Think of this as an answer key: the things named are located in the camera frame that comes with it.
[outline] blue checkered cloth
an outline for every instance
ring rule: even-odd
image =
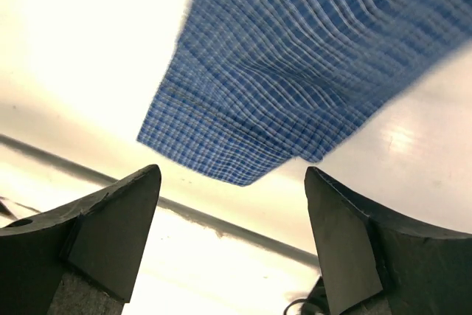
[[[193,0],[138,140],[247,185],[319,162],[471,36],[472,0]]]

